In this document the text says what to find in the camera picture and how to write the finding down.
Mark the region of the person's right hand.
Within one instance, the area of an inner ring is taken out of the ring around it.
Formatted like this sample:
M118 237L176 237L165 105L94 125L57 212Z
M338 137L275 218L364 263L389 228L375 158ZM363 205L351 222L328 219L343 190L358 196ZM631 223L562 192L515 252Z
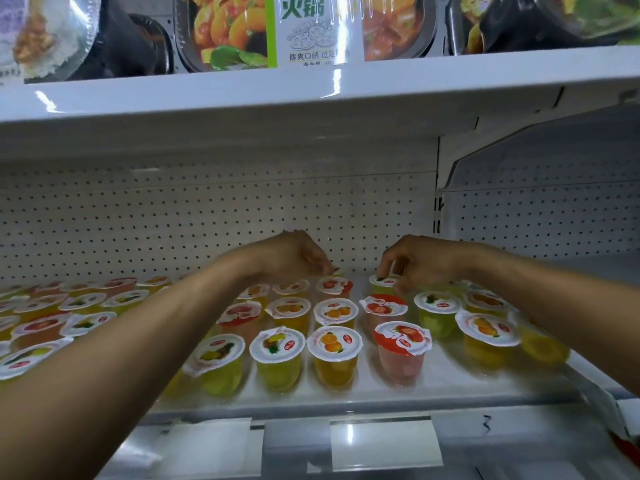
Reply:
M486 251L480 244L423 235L405 235L393 245L395 244L420 245L421 287L434 287L471 279L474 267Z

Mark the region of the person's left hand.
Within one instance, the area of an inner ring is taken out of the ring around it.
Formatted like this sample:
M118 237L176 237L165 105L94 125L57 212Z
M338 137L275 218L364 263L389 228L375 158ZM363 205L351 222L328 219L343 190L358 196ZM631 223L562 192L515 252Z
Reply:
M262 241L234 250L234 263L248 283L288 285L302 279L295 276L295 235L308 235L302 230L282 232Z

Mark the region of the small green jelly cup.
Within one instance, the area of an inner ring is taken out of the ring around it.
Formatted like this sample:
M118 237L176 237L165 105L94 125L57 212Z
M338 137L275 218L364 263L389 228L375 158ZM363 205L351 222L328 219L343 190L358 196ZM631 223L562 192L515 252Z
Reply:
M370 294L371 295L384 294L384 295L391 295L391 296L399 296L394 291L394 286L399 278L400 278L400 275L393 274L393 273L385 278L379 278L375 274L371 275L369 277L369 283L371 286Z

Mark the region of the person's left forearm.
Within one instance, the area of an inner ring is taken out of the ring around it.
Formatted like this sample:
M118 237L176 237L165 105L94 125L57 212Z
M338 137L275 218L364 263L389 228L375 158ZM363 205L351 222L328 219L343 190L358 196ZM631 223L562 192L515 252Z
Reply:
M0 394L0 480L93 480L251 278L231 253L28 371Z

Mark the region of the person's right forearm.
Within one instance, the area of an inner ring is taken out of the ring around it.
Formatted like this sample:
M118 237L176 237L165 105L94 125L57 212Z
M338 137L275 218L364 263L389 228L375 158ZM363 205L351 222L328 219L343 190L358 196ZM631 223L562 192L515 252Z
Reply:
M504 298L640 397L640 286L464 242L461 276Z

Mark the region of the rows of fruit jelly cups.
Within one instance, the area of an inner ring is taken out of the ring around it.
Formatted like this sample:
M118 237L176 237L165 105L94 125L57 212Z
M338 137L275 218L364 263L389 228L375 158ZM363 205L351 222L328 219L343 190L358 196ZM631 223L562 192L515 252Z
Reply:
M0 387L176 282L155 275L0 286ZM314 290L308 280L248 287L216 318L163 395L199 385L213 397L233 396L252 364L265 389L288 392L307 356L322 386L347 389L364 360L366 338L377 348L383 376L395 383L416 380L434 341L453 333L467 359L485 371L503 368L518 348L550 367L570 356L532 319L468 281L423 290L413 304L370 293L355 302L352 289L338 267L316 279Z

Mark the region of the wide white pegboard panel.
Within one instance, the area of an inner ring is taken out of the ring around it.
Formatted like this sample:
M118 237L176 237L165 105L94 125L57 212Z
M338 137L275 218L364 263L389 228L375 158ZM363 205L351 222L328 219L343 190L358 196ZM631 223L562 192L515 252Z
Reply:
M438 140L0 164L0 287L178 277L303 230L348 276L434 229Z

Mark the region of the white metal shelf board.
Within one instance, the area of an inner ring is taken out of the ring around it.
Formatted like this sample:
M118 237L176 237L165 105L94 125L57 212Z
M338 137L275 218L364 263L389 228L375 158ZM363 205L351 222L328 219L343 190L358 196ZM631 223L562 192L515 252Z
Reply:
M476 138L635 96L638 46L10 85L0 162Z

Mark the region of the narrow white pegboard panel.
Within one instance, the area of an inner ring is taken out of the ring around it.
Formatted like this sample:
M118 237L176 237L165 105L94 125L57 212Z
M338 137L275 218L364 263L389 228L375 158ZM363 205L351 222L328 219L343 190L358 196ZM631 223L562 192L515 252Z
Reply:
M640 104L525 128L457 161L433 231L546 259L640 253Z

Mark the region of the white blank price label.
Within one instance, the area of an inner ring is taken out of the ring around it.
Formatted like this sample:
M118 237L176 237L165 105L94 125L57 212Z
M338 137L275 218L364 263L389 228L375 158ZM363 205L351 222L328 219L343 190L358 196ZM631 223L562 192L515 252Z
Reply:
M393 470L444 464L429 415L332 420L332 470Z
M223 480L260 475L260 435L251 418L177 423L156 443L151 480Z

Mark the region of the hotpot meal box green sleeve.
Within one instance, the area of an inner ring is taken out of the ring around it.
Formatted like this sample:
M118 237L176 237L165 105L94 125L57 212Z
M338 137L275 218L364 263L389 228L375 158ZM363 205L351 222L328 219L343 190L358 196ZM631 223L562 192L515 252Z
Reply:
M173 0L190 72L343 65L424 55L436 0Z

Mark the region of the black plastic bowl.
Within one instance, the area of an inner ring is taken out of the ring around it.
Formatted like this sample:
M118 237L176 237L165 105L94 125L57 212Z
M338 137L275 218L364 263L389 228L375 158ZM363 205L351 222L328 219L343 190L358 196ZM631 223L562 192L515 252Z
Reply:
M151 17L100 0L98 30L69 80L121 79L174 73L170 37Z

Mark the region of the black meal tray clear lid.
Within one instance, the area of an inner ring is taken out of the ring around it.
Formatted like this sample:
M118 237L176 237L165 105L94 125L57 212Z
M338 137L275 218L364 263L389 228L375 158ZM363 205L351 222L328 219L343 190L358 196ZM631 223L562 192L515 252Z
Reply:
M640 0L450 0L450 55L640 45Z

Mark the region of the rice meal tray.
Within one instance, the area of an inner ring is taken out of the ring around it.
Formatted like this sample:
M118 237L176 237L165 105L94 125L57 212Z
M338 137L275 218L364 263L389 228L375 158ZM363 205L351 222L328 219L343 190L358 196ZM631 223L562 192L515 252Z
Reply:
M67 80L96 42L103 0L0 0L0 88Z

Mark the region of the white shelf with label rail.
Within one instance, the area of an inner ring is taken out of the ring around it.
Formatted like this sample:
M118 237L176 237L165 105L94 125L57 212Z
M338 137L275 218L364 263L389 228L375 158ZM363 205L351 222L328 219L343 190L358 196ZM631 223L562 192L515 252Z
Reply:
M251 418L260 435L260 475L223 480L640 480L612 433L640 445L640 400L583 357L556 369L520 349L498 371L467 359L459 333L436 341L413 382L395 383L366 338L356 379L343 390L316 380L312 361L288 392L272 392L252 364L239 391L212 397L196 385L163 397L101 472L99 480L151 480L156 443L177 423ZM334 472L332 420L429 415L441 467Z

